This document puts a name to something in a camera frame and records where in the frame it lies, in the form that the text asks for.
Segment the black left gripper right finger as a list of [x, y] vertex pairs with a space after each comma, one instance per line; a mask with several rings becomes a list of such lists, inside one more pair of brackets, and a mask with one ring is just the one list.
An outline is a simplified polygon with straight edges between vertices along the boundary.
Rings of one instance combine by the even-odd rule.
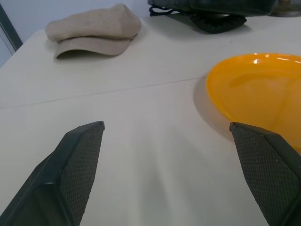
[[279, 134], [230, 124], [245, 181], [269, 226], [301, 226], [301, 155]]

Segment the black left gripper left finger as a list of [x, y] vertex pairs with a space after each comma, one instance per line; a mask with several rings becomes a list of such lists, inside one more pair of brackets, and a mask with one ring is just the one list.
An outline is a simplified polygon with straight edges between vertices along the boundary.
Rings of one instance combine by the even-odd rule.
[[0, 226], [79, 226], [95, 181], [105, 125], [67, 132], [0, 215]]

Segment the yellow plastic plate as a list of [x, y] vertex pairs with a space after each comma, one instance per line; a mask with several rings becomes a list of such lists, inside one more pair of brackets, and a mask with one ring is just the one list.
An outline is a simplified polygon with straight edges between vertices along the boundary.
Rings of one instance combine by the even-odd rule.
[[228, 58], [208, 73], [206, 90], [229, 121], [275, 132], [301, 155], [301, 56]]

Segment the beige knitted flat cap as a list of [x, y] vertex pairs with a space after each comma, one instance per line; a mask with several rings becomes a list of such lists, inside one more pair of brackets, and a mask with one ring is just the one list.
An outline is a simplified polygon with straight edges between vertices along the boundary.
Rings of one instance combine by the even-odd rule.
[[142, 28], [140, 19], [123, 3], [50, 22], [45, 32], [58, 44], [54, 58], [74, 50], [118, 56]]

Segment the dark vertical post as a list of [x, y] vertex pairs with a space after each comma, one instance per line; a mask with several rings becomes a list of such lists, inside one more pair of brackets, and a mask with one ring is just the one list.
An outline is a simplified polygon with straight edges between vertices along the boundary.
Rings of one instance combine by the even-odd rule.
[[4, 32], [13, 50], [17, 51], [23, 45], [23, 42], [20, 39], [18, 33], [16, 32], [14, 26], [12, 25], [9, 17], [7, 16], [1, 4], [0, 4], [0, 28]]

